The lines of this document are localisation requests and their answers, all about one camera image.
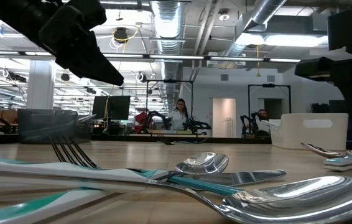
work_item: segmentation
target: wall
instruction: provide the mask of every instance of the wall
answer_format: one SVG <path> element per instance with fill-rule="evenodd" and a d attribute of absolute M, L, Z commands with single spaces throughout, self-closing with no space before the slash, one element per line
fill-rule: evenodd
<path fill-rule="evenodd" d="M 284 74 L 277 74 L 276 70 L 261 70 L 262 77 L 256 77 L 257 71 L 225 70 L 214 68 L 201 70 L 194 84 L 193 115 L 200 121 L 211 124 L 211 98 L 233 98 L 236 100 L 236 136 L 240 137 L 242 122 L 241 115 L 248 115 L 248 84 L 267 83 L 263 77 L 276 75 L 276 83 L 291 85 L 291 103 L 293 113 L 311 113 L 311 103 L 328 103 L 329 100 L 343 100 L 339 89 L 325 82 L 314 82 L 294 75 L 295 68 L 291 68 Z M 229 82 L 221 82 L 219 75 L 228 73 Z M 190 68 L 183 69 L 183 77 L 190 77 Z M 277 98 L 283 101 L 283 113 L 289 112 L 289 97 L 287 89 L 251 87 L 251 112 L 262 109 L 263 98 Z M 191 114 L 191 92 L 183 88 L 180 94 L 186 100 Z"/>
<path fill-rule="evenodd" d="M 278 88 L 261 88 L 251 92 L 251 112 L 259 109 L 257 101 L 261 98 L 278 98 L 288 105 L 288 96 Z M 241 115 L 248 115 L 248 86 L 221 86 L 221 85 L 201 85 L 194 84 L 193 115 L 200 121 L 211 124 L 212 98 L 232 98 L 236 100 L 236 137 L 241 136 L 242 122 Z M 191 114 L 191 93 L 183 89 L 182 97 L 186 101 Z"/>
<path fill-rule="evenodd" d="M 315 82 L 295 75 L 295 67 L 284 73 L 285 85 L 291 85 L 292 112 L 311 113 L 311 103 L 329 103 L 343 100 L 339 89 L 326 82 Z"/>

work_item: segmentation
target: computer screen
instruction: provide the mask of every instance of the computer screen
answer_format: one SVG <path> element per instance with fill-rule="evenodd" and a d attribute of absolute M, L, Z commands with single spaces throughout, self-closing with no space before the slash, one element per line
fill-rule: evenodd
<path fill-rule="evenodd" d="M 96 96 L 92 111 L 92 114 L 96 115 L 96 119 L 104 118 L 107 99 L 108 116 L 111 111 L 112 120 L 127 120 L 129 118 L 131 96 Z"/>

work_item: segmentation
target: white storage bin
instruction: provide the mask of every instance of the white storage bin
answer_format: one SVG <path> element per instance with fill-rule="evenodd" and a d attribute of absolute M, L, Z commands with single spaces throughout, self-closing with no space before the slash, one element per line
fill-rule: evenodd
<path fill-rule="evenodd" d="M 280 126 L 271 127 L 271 141 L 286 149 L 304 149 L 300 143 L 307 142 L 344 151 L 347 130 L 348 114 L 283 114 Z"/>

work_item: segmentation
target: white column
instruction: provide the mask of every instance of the white column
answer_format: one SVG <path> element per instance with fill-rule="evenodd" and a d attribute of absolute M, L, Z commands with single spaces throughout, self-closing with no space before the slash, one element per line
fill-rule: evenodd
<path fill-rule="evenodd" d="M 56 69 L 51 61 L 30 62 L 27 108 L 53 109 Z"/>

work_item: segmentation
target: desk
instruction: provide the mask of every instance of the desk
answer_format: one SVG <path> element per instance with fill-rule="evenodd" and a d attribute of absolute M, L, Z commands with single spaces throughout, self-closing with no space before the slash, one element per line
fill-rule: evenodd
<path fill-rule="evenodd" d="M 17 133 L 17 128 L 19 127 L 19 124 L 10 124 L 10 126 L 12 127 L 12 133 Z"/>
<path fill-rule="evenodd" d="M 103 168 L 140 167 L 173 170 L 189 156 L 201 152 L 219 152 L 229 156 L 225 172 L 284 169 L 282 179 L 246 186 L 245 189 L 270 187 L 323 175 L 346 175 L 352 170 L 330 172 L 323 168 L 323 158 L 309 151 L 287 150 L 271 145 L 183 144 L 167 146 L 155 142 L 94 141 L 81 148 Z M 57 162 L 49 145 L 0 145 L 0 157 L 29 162 Z M 202 193 L 214 202 L 223 197 Z M 15 202 L 0 203 L 0 208 Z M 192 198 L 166 190 L 145 190 L 95 211 L 73 223 L 229 223 L 216 212 Z"/>
<path fill-rule="evenodd" d="M 159 134 L 130 134 L 129 136 L 144 136 L 144 137 L 158 137 Z M 207 135 L 203 134 L 161 134 L 164 137 L 170 137 L 170 138 L 207 138 Z"/>

